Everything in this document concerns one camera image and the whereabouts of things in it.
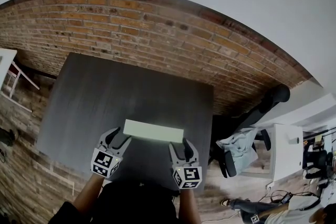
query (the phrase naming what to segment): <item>wooden floor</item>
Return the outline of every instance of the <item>wooden floor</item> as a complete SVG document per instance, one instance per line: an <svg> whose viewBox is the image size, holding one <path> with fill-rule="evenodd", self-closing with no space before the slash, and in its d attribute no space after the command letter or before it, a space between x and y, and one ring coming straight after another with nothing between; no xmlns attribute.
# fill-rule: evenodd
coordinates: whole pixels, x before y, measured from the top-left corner
<svg viewBox="0 0 336 224"><path fill-rule="evenodd" d="M18 86L16 96L22 104L33 109L32 114L0 97L0 127L16 128L20 132L15 145L5 147L6 162L0 163L0 212L17 215L22 223L47 223L65 200L74 200L86 182L80 173L51 161L35 148L53 81L47 81L45 85L43 83L45 81L42 81L40 91L20 88L21 84ZM267 169L267 153L261 150L261 154L260 160L253 164L253 169ZM224 198L260 200L268 194L265 186L269 182L267 179L244 176L226 179L222 176L218 163L212 162L208 167L205 190L196 196L202 221L229 218L235 214L220 206L220 201ZM292 193L314 191L315 187L308 184L308 180L303 180L302 172L297 172L276 182L272 189ZM179 199L174 203L178 209ZM241 224L242 221L235 216L216 223Z"/></svg>

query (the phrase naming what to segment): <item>black office chair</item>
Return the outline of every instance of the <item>black office chair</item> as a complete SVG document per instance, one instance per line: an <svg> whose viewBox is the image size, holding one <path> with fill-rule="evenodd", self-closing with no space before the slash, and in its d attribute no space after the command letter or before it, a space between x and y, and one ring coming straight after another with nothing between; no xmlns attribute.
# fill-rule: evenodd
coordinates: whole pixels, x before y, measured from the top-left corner
<svg viewBox="0 0 336 224"><path fill-rule="evenodd" d="M309 170L311 168L324 169L327 165L332 166L333 153L323 151L314 151L303 153L303 165L302 168Z"/></svg>
<svg viewBox="0 0 336 224"><path fill-rule="evenodd" d="M225 152L216 144L216 141L225 139L236 133L242 128L250 127L257 123L268 111L275 107L279 102L287 102L290 98L290 90L280 84L268 90L261 102L252 108L249 112L242 114L238 118L230 118L222 115L213 116L211 146L209 164L216 159L219 162L220 169L224 177L232 177L237 174L231 152ZM261 134L257 134L255 140L265 142L267 150L271 149L271 141L266 130L262 130Z"/></svg>

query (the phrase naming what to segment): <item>shoe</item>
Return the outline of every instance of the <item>shoe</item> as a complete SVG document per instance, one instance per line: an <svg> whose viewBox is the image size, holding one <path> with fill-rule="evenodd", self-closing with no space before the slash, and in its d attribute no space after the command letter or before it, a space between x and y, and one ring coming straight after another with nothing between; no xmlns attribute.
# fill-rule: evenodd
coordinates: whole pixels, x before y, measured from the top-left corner
<svg viewBox="0 0 336 224"><path fill-rule="evenodd" d="M229 202L230 202L229 199L224 199L220 203L221 203L221 206L229 206Z"/></svg>

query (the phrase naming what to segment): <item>brick wall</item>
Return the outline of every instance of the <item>brick wall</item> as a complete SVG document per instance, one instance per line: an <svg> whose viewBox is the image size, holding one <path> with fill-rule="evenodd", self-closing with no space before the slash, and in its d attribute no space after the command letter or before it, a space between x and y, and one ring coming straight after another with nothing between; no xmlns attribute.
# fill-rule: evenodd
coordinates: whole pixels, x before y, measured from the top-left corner
<svg viewBox="0 0 336 224"><path fill-rule="evenodd" d="M215 113L311 77L265 37L186 0L12 0L0 6L0 47L53 75L77 52L212 84Z"/></svg>
<svg viewBox="0 0 336 224"><path fill-rule="evenodd" d="M22 223L47 223L65 200L73 201L83 188L82 175L52 162L35 148L37 136L55 80L30 77L40 85L38 91L24 79L19 80L15 98L31 108L21 109L0 97L0 127L14 130L13 147L0 143L6 153L0 163L0 212L20 217Z"/></svg>

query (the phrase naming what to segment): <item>gray table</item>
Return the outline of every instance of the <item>gray table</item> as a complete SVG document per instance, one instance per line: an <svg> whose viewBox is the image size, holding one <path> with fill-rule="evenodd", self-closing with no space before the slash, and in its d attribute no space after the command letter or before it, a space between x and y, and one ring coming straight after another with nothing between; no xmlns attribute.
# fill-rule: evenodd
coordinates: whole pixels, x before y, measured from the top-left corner
<svg viewBox="0 0 336 224"><path fill-rule="evenodd" d="M184 137L198 149L202 190L212 108L212 86L71 53L49 98L37 148L55 161L90 174L100 135L112 127L123 130L125 119L184 129ZM124 138L118 134L113 145ZM139 180L176 190L171 165L168 142L133 138L111 180Z"/></svg>

